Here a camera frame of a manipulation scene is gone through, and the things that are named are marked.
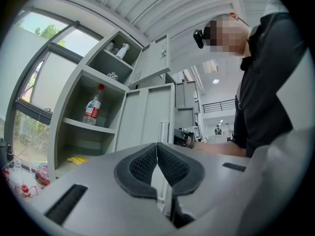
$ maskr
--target glass window pane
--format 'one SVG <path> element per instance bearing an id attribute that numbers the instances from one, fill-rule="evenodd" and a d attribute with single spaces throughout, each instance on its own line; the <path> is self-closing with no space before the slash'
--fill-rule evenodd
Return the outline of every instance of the glass window pane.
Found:
<path id="1" fill-rule="evenodd" d="M 78 29 L 75 29 L 73 32 L 64 37 L 58 44 L 81 56 L 85 56 L 98 42 L 99 40 Z"/>
<path id="2" fill-rule="evenodd" d="M 60 30 L 67 27 L 67 24 L 44 15 L 31 12 L 21 19 L 16 26 L 48 40 Z"/>
<path id="3" fill-rule="evenodd" d="M 22 160 L 38 166 L 47 162 L 49 126 L 16 112 L 13 128 L 13 152 Z"/>
<path id="4" fill-rule="evenodd" d="M 0 138 L 4 137 L 4 120 L 0 118 Z"/>
<path id="5" fill-rule="evenodd" d="M 44 61 L 39 63 L 39 65 L 37 66 L 37 68 L 34 71 L 33 75 L 31 76 L 28 84 L 26 85 L 26 88 L 25 88 L 24 93 L 22 95 L 22 99 L 27 101 L 27 102 L 31 101 L 31 95 L 32 95 L 32 91 L 33 91 L 33 86 L 35 84 L 36 77 L 38 75 L 39 70 L 41 69 L 41 65 L 43 64 L 43 62 Z"/>
<path id="6" fill-rule="evenodd" d="M 30 103 L 53 112 L 58 97 L 76 65 L 51 53 L 36 76 Z"/>

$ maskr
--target black slot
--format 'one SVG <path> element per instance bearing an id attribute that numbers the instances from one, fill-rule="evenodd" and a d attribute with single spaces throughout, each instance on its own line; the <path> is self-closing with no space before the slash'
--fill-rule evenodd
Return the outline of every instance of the black slot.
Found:
<path id="1" fill-rule="evenodd" d="M 172 199 L 170 220 L 177 228 L 181 228 L 194 221 L 194 219 L 190 215 L 182 213 L 177 198 Z"/>
<path id="2" fill-rule="evenodd" d="M 244 172 L 246 170 L 245 166 L 237 165 L 233 163 L 223 163 L 222 166 L 233 169 L 233 170 L 241 171 L 241 172 Z"/>
<path id="3" fill-rule="evenodd" d="M 62 225 L 80 201 L 87 187 L 74 184 L 54 205 L 45 216 L 58 225 Z"/>

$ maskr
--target small bottle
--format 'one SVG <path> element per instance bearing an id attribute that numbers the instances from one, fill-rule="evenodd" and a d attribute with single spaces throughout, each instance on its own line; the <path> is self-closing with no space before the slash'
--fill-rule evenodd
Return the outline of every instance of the small bottle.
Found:
<path id="1" fill-rule="evenodd" d="M 100 99 L 101 99 L 101 93 L 103 92 L 103 90 L 104 90 L 104 85 L 99 85 L 98 90 L 96 94 L 94 95 L 92 101 L 90 101 L 87 104 L 85 108 L 83 123 L 95 125 L 98 111 L 101 105 Z"/>
<path id="2" fill-rule="evenodd" d="M 17 183 L 24 183 L 24 179 L 22 177 L 22 163 L 19 158 L 16 158 L 14 162 L 14 175 Z"/>

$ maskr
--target yellow object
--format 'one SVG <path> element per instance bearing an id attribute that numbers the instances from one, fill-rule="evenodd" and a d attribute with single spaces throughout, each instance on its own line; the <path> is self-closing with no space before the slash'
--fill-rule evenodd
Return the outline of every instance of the yellow object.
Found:
<path id="1" fill-rule="evenodd" d="M 69 162 L 74 163 L 75 165 L 80 165 L 82 163 L 85 163 L 86 161 L 88 161 L 88 159 L 84 158 L 84 157 L 80 157 L 80 156 L 75 156 L 72 158 L 68 158 L 67 159 Z"/>

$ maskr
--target sky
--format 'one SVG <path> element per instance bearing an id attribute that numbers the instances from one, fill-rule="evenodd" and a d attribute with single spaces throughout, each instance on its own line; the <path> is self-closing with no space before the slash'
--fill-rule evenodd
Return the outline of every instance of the sky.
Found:
<path id="1" fill-rule="evenodd" d="M 22 22 L 22 27 L 25 30 L 30 32 L 35 32 L 37 27 L 40 27 L 40 30 L 44 30 L 49 24 L 54 24 L 57 29 L 61 30 L 64 27 L 67 27 L 67 24 L 59 22 L 55 19 L 36 14 L 31 12 L 28 14 L 24 21 Z M 93 37 L 83 33 L 80 30 L 74 30 L 65 38 L 65 47 L 81 56 L 85 56 L 86 53 L 98 43 L 98 40 L 94 39 Z"/>

